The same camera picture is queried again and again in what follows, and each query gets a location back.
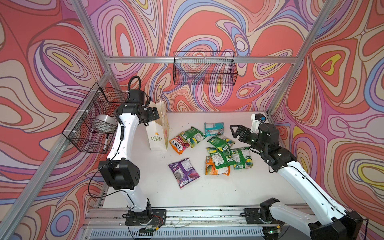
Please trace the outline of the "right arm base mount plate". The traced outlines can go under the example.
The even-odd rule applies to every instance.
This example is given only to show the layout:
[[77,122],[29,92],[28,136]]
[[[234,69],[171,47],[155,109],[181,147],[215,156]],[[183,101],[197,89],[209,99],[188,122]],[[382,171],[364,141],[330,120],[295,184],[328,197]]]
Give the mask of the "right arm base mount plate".
[[242,213],[240,213],[241,217],[246,219],[248,225],[251,224],[270,224],[272,221],[263,220],[260,214],[260,208],[245,208]]

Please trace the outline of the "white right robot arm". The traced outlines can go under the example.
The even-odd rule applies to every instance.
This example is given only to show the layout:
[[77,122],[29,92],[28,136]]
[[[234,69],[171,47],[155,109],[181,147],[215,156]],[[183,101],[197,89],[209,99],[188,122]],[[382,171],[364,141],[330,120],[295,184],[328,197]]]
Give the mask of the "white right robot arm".
[[306,234],[312,240],[355,240],[364,219],[356,211],[348,211],[333,200],[304,170],[297,158],[280,146],[280,133],[266,123],[262,114],[251,116],[252,127],[230,125],[232,136],[248,144],[250,150],[283,177],[302,197],[312,215],[289,207],[276,198],[260,204],[256,214],[265,224],[281,221]]

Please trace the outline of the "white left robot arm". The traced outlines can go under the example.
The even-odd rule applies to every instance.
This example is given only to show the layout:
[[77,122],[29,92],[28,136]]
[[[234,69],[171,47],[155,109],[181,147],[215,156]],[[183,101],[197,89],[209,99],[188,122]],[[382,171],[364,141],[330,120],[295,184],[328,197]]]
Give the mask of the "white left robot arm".
[[115,193],[126,198],[127,210],[123,218],[130,224],[148,225],[154,221],[154,215],[150,200],[139,187],[141,173],[133,162],[132,149],[137,127],[148,126],[160,116],[156,107],[150,107],[150,96],[140,88],[131,88],[133,80],[142,83],[139,76],[129,80],[128,97],[115,110],[118,127],[112,149],[107,159],[99,163],[98,171]]

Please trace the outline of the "white paper bag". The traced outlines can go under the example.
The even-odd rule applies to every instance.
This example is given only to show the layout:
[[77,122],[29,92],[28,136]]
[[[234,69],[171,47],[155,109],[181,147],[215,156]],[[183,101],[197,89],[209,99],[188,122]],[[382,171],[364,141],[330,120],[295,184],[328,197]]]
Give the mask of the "white paper bag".
[[166,104],[164,101],[156,104],[151,102],[149,107],[156,107],[160,117],[158,120],[149,122],[149,126],[146,127],[150,148],[152,151],[167,151],[170,126]]

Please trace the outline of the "green snack bag rainbow print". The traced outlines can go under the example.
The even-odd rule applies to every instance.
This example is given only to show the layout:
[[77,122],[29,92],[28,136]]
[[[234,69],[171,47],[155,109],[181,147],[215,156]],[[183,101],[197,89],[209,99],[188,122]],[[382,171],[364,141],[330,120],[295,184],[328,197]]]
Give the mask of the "green snack bag rainbow print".
[[232,158],[235,160],[234,170],[250,169],[253,167],[251,151],[249,147],[230,149]]

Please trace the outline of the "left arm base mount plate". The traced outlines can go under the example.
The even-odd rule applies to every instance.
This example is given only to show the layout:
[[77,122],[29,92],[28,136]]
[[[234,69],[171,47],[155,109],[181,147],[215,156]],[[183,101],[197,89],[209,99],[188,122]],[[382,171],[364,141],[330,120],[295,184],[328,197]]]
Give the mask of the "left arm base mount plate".
[[151,211],[133,212],[128,210],[122,217],[126,226],[161,227],[166,223],[167,210],[155,209]]

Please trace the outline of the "purple Fox's berries candy bag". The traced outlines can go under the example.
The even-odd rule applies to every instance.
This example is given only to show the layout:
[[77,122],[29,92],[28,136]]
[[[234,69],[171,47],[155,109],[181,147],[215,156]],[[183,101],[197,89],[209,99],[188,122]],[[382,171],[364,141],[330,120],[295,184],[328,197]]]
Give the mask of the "purple Fox's berries candy bag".
[[189,158],[168,165],[180,189],[200,178]]

